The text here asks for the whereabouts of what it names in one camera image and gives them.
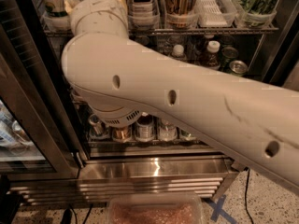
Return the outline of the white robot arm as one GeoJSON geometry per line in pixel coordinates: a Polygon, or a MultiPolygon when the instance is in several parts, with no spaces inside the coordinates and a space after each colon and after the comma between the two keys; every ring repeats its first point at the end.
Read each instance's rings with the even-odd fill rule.
{"type": "Polygon", "coordinates": [[[83,0],[69,17],[74,36],[64,47],[64,76],[102,121],[123,127],[150,113],[299,190],[296,91],[173,60],[130,40],[120,0],[83,0]]]}

